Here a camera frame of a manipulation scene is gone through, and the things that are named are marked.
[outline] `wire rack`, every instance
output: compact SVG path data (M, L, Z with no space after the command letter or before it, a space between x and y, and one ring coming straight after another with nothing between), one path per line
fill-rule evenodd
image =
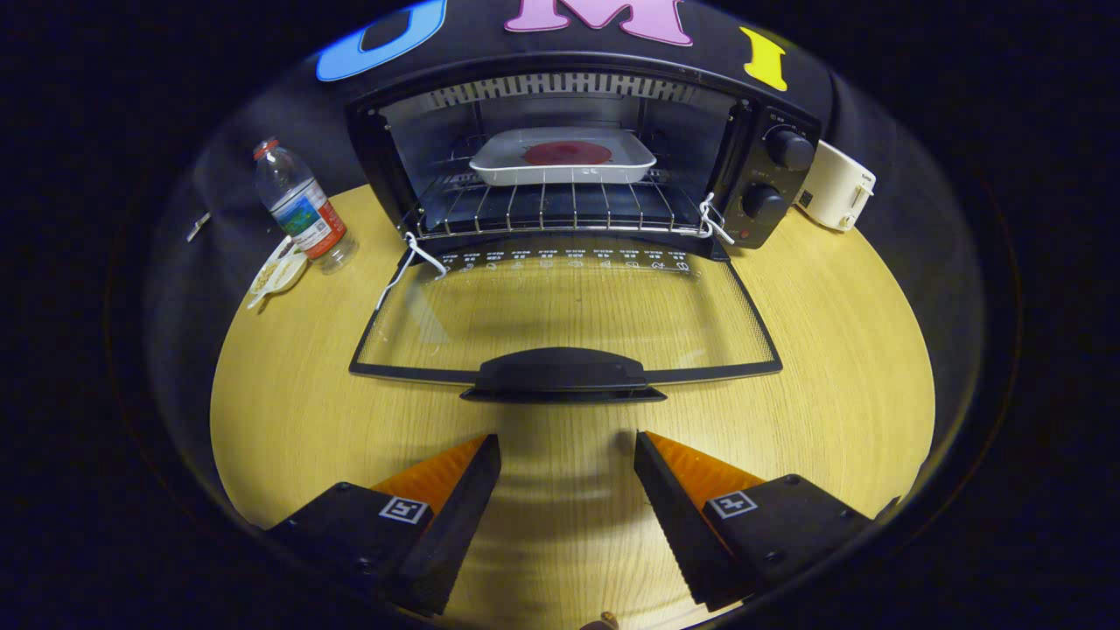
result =
M704 235L696 198L666 169L651 168L626 184L575 183L573 173L569 180L491 186L464 168L483 142L470 137L455 143L440 165L454 174L435 178L398 230L414 221L418 239L549 231ZM716 211L709 217L724 224Z

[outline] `blue letter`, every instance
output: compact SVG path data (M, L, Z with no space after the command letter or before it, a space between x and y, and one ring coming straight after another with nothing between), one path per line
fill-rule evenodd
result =
M436 35L444 26L446 6L447 0L428 0L403 9L409 12L409 28L396 39L372 50L362 50L362 37L368 26L339 39L319 55L316 75L319 81L338 81L400 57Z

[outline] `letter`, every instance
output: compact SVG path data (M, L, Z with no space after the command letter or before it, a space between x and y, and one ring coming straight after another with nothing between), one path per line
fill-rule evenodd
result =
M692 38L681 29L676 3L682 0L559 0L587 26L599 29L629 7L631 17L619 25L636 37L675 46L691 46ZM557 30L571 21L557 13L557 0L521 0L521 12L505 22L506 30L528 33Z
M436 35L444 26L446 6L447 0L428 0L403 9L409 12L409 27L396 39L372 50L362 50L362 37L368 26L339 39L319 54L315 74L319 81L338 81L400 57Z
M785 92L788 87L782 78L782 55L785 50L745 26L740 26L739 30L750 39L750 63L744 64L743 70L766 85Z

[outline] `wooden table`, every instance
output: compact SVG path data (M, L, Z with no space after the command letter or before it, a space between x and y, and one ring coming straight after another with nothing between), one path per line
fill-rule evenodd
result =
M214 377L214 456L236 509L269 528L335 482L373 485L496 433L502 475L441 626L570 630L609 610L626 630L675 629L712 617L689 596L633 472L635 430L763 479L797 472L872 517L928 453L922 333L858 231L791 211L765 247L731 251L781 373L665 386L656 404L517 406L347 371L403 245L368 187L332 203L361 251L259 312L239 309Z

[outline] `white baking dish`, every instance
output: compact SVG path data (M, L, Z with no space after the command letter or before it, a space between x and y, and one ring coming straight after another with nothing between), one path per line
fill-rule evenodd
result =
M525 151L545 142L582 141L610 150L610 158L595 165L534 165ZM470 168L491 186L525 184L628 184L638 182L656 164L650 149L628 131L594 127L536 127L512 129L491 138L470 159Z

